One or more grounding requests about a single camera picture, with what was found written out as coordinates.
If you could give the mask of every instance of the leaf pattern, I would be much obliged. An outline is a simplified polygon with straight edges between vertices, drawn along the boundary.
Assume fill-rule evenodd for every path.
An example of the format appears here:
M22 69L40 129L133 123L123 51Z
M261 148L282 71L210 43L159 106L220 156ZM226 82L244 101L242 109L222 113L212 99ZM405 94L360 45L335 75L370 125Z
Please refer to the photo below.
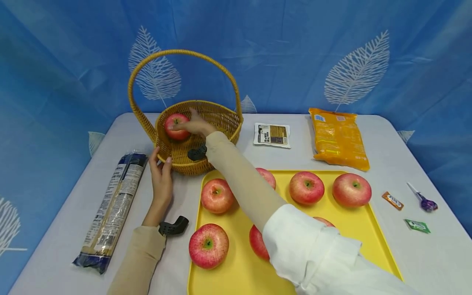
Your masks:
M105 134L100 133L100 132L92 132L89 131L89 152L90 152L90 157L93 157L93 154L98 149L98 146L101 144L101 141L105 137Z
M26 251L24 248L9 248L11 241L20 232L20 217L10 201L0 198L0 256L5 251Z
M415 132L414 130L411 130L411 131L407 131L407 130L397 131L398 135L400 135L400 137L403 139L403 141L405 143L407 143L408 140L410 140L410 137L412 137L414 132Z
M151 34L141 26L129 53L129 71L133 72L143 59L160 50ZM162 100L164 107L167 107L164 99L173 98L179 93L180 82L179 72L165 56L150 61L136 77L136 83L144 97L149 100Z
M241 111L244 114L257 114L256 106L248 95L246 95L246 97L241 101Z
M350 104L365 97L377 85L388 67L388 30L345 56L328 73L324 94L337 104Z

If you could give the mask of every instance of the blue backdrop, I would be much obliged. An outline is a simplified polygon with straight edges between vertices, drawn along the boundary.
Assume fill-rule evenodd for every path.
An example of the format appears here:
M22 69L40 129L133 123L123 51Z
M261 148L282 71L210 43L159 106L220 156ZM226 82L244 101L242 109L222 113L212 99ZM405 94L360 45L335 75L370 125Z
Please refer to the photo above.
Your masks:
M221 62L246 112L386 117L472 233L471 14L470 0L0 0L0 294L130 111L129 69L160 49ZM235 107L192 57L157 60L138 83L144 111Z

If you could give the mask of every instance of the beige sleeve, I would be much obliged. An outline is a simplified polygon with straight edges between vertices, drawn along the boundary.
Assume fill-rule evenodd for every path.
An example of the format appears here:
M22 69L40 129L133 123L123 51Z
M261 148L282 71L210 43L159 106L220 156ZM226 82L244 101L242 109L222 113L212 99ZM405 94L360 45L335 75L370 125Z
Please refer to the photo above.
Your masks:
M134 229L125 258L107 294L147 295L165 247L166 238L159 233L159 227L140 226Z
M241 209L262 232L274 212L285 205L274 189L239 152L226 135L206 138L208 161L225 177Z

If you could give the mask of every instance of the small packet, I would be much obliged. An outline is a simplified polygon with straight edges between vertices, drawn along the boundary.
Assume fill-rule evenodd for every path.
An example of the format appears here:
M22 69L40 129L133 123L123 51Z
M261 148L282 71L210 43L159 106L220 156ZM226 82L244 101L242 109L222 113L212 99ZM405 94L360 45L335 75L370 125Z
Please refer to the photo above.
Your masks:
M370 169L361 132L355 123L356 114L328 112L310 108L315 129L315 160L331 165Z
M405 219L405 221L411 229L419 230L426 234L431 233L430 229L424 222L419 222L419 221L414 221L414 220L409 220L409 219Z
M390 204L392 204L398 211L401 211L403 209L403 204L396 198L394 198L389 192L385 192L382 195L382 198L387 200Z
M254 124L254 141L256 145L272 145L279 146L286 149L290 148L288 138L290 136L289 125L277 125L277 124L265 124L255 123Z

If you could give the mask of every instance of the wicker basket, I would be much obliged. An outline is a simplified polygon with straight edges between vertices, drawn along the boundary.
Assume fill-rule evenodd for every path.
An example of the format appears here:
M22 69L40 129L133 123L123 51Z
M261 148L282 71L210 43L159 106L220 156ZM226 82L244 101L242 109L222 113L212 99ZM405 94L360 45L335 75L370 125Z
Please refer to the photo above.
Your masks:
M148 62L168 54L192 55L204 59L213 65L216 65L217 68L219 68L223 73L226 74L226 76L228 76L231 84L233 85L236 95L236 112L233 112L222 105L209 101L183 101L165 109L157 118L156 127L152 127L152 124L136 105L133 97L133 85L139 71ZM236 144L239 138L239 132L241 131L241 126L243 125L243 114L241 112L239 90L233 75L231 75L231 73L217 61L209 58L206 55L190 50L164 50L156 52L143 59L133 70L131 77L129 78L128 97L129 103L131 104L131 109L135 113L138 121L143 126L149 138L154 143L154 146L160 146L160 151L158 154L159 160L165 161L167 157L172 157L172 168L184 175L199 175L212 170L213 166L208 162L207 158L199 161L192 161L187 156L187 153L190 149L197 149L204 143L205 140L199 135L191 135L184 141L175 141L167 136L164 130L164 122L170 115L174 113L181 113L190 118L189 108L194 108L198 111L203 119L214 125L219 131L223 132L234 144Z

